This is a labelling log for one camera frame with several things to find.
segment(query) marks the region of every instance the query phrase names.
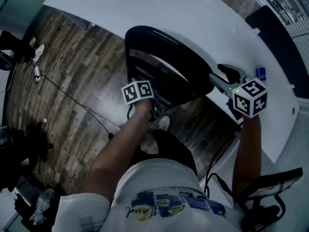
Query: white cube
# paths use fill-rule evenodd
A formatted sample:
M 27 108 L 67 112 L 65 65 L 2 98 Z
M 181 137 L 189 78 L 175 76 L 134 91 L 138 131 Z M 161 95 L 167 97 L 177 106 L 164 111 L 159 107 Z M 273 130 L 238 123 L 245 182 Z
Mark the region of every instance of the white cube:
M 126 105 L 137 102 L 139 100 L 153 98 L 154 93 L 151 89 L 149 81 L 135 81 L 122 89 L 122 95 L 124 97 Z
M 252 118 L 266 108 L 267 87 L 255 78 L 232 90 L 235 110 Z

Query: black pants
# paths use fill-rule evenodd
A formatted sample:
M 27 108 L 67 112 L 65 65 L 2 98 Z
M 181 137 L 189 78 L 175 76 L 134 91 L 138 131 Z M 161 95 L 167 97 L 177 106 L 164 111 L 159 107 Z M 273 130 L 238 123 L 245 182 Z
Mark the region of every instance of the black pants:
M 25 56 L 24 61 L 35 57 L 35 50 L 29 43 L 21 41 L 7 31 L 3 31 L 0 36 L 0 50 L 14 51 L 15 62 L 21 62 L 23 56 Z
M 158 129 L 154 131 L 154 139 L 158 144 L 159 153 L 157 155 L 150 155 L 142 151 L 140 146 L 138 146 L 132 157 L 130 166 L 133 166 L 143 160 L 166 158 L 186 165 L 197 175 L 197 168 L 195 166 L 191 151 L 179 142 L 174 135 L 168 133 L 167 131 Z

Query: white table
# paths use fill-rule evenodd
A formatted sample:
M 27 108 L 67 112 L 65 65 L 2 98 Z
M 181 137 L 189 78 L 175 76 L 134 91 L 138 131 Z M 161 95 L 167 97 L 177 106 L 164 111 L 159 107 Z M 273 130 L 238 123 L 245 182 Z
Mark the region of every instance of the white table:
M 298 112 L 296 97 L 267 46 L 220 0 L 46 0 L 44 4 L 122 38 L 137 25 L 160 29 L 197 52 L 222 77 L 219 63 L 235 65 L 252 76 L 256 67 L 264 66 L 269 93 L 268 107 L 260 114 L 262 149 L 273 162 L 279 157 Z M 215 88 L 207 97 L 235 120 L 225 95 Z

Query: clear plastic wrap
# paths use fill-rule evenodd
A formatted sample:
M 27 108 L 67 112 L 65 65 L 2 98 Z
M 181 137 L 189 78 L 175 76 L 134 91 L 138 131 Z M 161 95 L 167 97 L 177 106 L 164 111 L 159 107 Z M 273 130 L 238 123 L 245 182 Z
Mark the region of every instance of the clear plastic wrap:
M 46 218 L 44 217 L 43 212 L 50 207 L 54 196 L 55 191 L 52 189 L 46 189 L 39 195 L 36 209 L 29 219 L 29 221 L 33 221 L 33 225 L 39 225 L 45 222 Z

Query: white shoe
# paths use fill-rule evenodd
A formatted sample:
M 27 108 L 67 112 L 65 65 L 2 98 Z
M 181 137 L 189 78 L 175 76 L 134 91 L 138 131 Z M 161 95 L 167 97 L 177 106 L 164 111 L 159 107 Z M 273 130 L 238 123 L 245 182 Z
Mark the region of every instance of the white shoe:
M 33 37 L 32 40 L 30 41 L 29 45 L 30 45 L 31 47 L 33 47 L 34 44 L 35 44 L 35 41 L 36 41 L 36 39 Z
M 168 115 L 165 115 L 160 119 L 158 129 L 168 131 L 169 125 L 170 125 L 170 117 Z
M 40 58 L 40 56 L 43 54 L 45 49 L 45 45 L 41 44 L 40 47 L 38 49 L 35 50 L 35 57 L 33 58 L 34 62 L 37 62 Z

